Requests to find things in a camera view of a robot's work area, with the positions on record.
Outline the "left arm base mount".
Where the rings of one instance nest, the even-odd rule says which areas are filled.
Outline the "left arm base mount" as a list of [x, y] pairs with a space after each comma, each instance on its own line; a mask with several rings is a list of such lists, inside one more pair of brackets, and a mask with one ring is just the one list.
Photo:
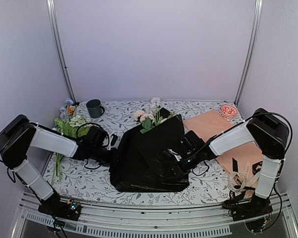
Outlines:
[[81, 214], [81, 204], [77, 202], [62, 202], [60, 199], [42, 200], [38, 211], [57, 218], [78, 221]]

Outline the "white rose long stem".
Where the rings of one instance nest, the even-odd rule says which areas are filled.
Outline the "white rose long stem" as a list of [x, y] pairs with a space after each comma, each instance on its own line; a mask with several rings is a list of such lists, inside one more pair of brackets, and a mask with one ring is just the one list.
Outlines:
[[135, 121], [139, 122], [142, 126], [142, 129], [140, 130], [141, 134], [144, 134], [155, 127], [154, 116], [150, 113], [146, 113], [144, 110], [136, 111], [134, 113], [134, 119]]

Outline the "pink wrapping paper sheet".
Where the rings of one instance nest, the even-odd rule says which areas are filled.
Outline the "pink wrapping paper sheet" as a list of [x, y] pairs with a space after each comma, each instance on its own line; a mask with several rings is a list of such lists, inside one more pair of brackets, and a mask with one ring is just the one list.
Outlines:
[[240, 173], [245, 171], [246, 163], [250, 163], [249, 179], [253, 176], [252, 165], [263, 161], [262, 151], [253, 142], [246, 126], [235, 127], [226, 132], [232, 128], [232, 124], [215, 110], [186, 119], [183, 123], [188, 130], [194, 131], [205, 142], [215, 135], [218, 136], [210, 143], [210, 149], [229, 174], [233, 171], [232, 158], [237, 160]]

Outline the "left aluminium frame post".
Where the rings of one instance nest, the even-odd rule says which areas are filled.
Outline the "left aluminium frame post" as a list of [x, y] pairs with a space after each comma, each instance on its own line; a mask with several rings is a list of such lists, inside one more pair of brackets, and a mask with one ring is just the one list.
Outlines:
[[48, 10], [48, 15], [49, 15], [52, 35], [54, 38], [58, 61], [60, 63], [65, 87], [66, 87], [68, 96], [74, 101], [74, 103], [76, 103], [75, 93], [74, 93], [73, 86], [72, 86], [72, 83], [70, 80], [68, 67], [67, 67], [64, 52], [63, 52], [60, 32], [59, 32], [59, 28], [58, 28], [55, 1], [54, 0], [46, 0], [46, 3], [47, 3], [47, 10]]

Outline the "small white flower stem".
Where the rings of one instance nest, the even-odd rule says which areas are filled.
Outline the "small white flower stem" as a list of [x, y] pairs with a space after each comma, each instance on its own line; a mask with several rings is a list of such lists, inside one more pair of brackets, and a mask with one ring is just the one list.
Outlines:
[[161, 99], [159, 97], [152, 98], [150, 101], [149, 110], [151, 114], [154, 116], [155, 126], [158, 126], [163, 120], [163, 117], [160, 114], [160, 109], [161, 109]]

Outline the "black printed ribbon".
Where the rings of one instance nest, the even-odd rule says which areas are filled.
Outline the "black printed ribbon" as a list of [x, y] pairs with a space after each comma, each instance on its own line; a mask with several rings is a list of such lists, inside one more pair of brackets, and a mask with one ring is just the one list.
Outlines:
[[227, 187], [229, 188], [229, 199], [223, 202], [224, 209], [230, 209], [234, 205], [237, 205], [239, 201], [243, 200], [248, 190], [254, 191], [253, 187], [259, 180], [260, 170], [263, 162], [257, 162], [252, 165], [251, 178], [250, 175], [250, 163], [246, 163], [246, 168], [243, 173], [238, 171], [238, 162], [232, 158], [233, 171], [228, 175]]

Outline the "floral patterned tablecloth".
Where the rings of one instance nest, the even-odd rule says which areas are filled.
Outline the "floral patterned tablecloth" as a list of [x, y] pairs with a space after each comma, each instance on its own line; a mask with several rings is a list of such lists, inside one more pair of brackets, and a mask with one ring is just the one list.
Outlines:
[[[162, 101], [161, 107], [171, 113], [182, 115], [183, 119], [198, 116], [210, 110], [220, 113], [224, 102]], [[118, 146], [124, 132], [138, 125], [133, 115], [137, 110], [149, 112], [149, 101], [103, 101], [105, 113], [98, 119], [87, 119], [101, 125], [110, 135], [118, 135]], [[52, 182], [53, 188], [62, 196], [114, 204], [172, 206], [197, 205], [223, 202], [229, 198], [227, 173], [216, 161], [202, 162], [189, 174], [189, 186], [181, 192], [119, 192], [110, 183], [109, 167], [93, 160], [77, 161], [63, 157], [55, 167], [56, 155], [52, 155], [43, 177]]]

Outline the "aluminium frame post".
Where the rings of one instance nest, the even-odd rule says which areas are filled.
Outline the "aluminium frame post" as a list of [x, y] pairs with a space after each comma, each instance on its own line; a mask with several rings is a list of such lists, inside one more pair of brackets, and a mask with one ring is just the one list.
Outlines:
[[254, 7], [253, 21], [252, 21], [252, 25], [251, 25], [250, 39], [249, 39], [249, 44], [248, 44], [248, 48], [247, 48], [247, 54], [246, 54], [246, 58], [244, 61], [244, 66], [243, 66], [237, 94], [236, 94], [235, 100], [234, 100], [234, 104], [237, 107], [241, 103], [243, 91], [246, 86], [249, 70], [251, 67], [253, 52], [255, 49], [256, 39], [257, 39], [259, 27], [260, 27], [262, 7], [263, 7], [263, 0], [256, 0], [255, 7]]
[[60, 32], [59, 32], [59, 28], [58, 28], [55, 1], [54, 0], [46, 0], [46, 3], [47, 3], [47, 10], [48, 10], [48, 15], [49, 15], [52, 35], [54, 38], [58, 61], [60, 63], [65, 87], [66, 87], [68, 96], [74, 101], [74, 103], [76, 103], [75, 93], [74, 93], [73, 86], [72, 86], [72, 83], [70, 80], [68, 67], [67, 67], [64, 52], [63, 52]]

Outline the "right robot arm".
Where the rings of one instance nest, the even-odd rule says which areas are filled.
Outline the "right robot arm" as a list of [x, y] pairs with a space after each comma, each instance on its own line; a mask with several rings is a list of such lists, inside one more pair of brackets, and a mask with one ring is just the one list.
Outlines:
[[167, 150], [164, 154], [175, 160], [187, 172], [205, 160], [217, 159], [229, 173], [240, 176], [240, 187], [230, 185], [232, 191], [245, 190], [255, 185], [255, 199], [247, 205], [251, 216], [258, 216], [266, 208], [282, 162], [290, 145], [290, 123], [281, 115], [259, 108], [248, 119], [233, 126], [218, 112], [211, 110], [184, 122], [189, 130], [182, 145], [189, 151], [180, 155]]

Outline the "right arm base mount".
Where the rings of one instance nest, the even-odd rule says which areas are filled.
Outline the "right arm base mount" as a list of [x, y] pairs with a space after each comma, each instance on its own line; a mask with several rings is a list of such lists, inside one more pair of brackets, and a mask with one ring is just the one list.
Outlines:
[[246, 227], [253, 233], [260, 233], [264, 231], [271, 212], [273, 211], [269, 198], [260, 198], [256, 195], [252, 196], [251, 200], [246, 203], [238, 203], [234, 200], [228, 200], [224, 203], [228, 209], [228, 215], [232, 217], [233, 221], [241, 221], [258, 216], [268, 215], [268, 218], [261, 218], [246, 223]]

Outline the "cream printed ribbon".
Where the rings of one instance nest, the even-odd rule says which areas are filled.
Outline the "cream printed ribbon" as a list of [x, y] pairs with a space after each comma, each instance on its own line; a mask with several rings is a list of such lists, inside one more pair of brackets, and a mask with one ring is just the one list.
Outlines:
[[259, 180], [260, 173], [257, 172], [250, 179], [248, 174], [239, 172], [232, 172], [228, 175], [227, 187], [229, 188], [229, 197], [231, 200], [237, 200], [238, 197], [243, 199], [251, 197], [255, 192], [255, 187]]

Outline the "red patterned small bowl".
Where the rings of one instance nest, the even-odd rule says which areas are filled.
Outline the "red patterned small bowl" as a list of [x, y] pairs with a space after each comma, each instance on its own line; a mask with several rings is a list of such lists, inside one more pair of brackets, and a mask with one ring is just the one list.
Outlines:
[[238, 115], [238, 110], [235, 106], [225, 104], [220, 108], [221, 114], [227, 117], [235, 117]]

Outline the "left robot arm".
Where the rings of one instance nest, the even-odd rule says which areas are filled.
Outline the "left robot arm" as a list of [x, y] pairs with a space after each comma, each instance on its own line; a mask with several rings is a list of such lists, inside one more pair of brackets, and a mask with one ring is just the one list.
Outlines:
[[117, 136], [109, 135], [96, 123], [88, 122], [87, 125], [86, 135], [70, 137], [31, 122], [25, 115], [18, 115], [0, 132], [0, 162], [44, 200], [45, 208], [53, 215], [60, 215], [64, 205], [55, 197], [57, 192], [28, 161], [27, 152], [29, 148], [37, 148], [79, 161], [92, 159], [101, 165], [113, 163]]

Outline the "black wrapping paper sheet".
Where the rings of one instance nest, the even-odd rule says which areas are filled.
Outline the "black wrapping paper sheet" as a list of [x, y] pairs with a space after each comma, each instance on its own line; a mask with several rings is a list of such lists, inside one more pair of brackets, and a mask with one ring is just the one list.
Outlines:
[[110, 182], [120, 192], [180, 192], [189, 186], [188, 173], [175, 158], [164, 156], [172, 149], [184, 154], [180, 140], [184, 137], [181, 115], [174, 115], [148, 132], [142, 125], [126, 131], [111, 164]]

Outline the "green leafy flower bunch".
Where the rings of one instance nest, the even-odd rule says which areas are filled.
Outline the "green leafy flower bunch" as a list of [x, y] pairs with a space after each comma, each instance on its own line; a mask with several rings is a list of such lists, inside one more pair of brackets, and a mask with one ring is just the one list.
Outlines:
[[[86, 135], [89, 131], [89, 128], [92, 126], [91, 124], [83, 125], [85, 123], [91, 122], [90, 118], [86, 118], [84, 115], [76, 115], [73, 117], [62, 117], [54, 119], [55, 123], [55, 130], [60, 132], [63, 135], [77, 138], [83, 135]], [[62, 180], [62, 172], [61, 172], [61, 159], [64, 156], [57, 153], [55, 159], [55, 165], [53, 169], [52, 175], [52, 185], [54, 184], [55, 180], [58, 179], [59, 181]]]

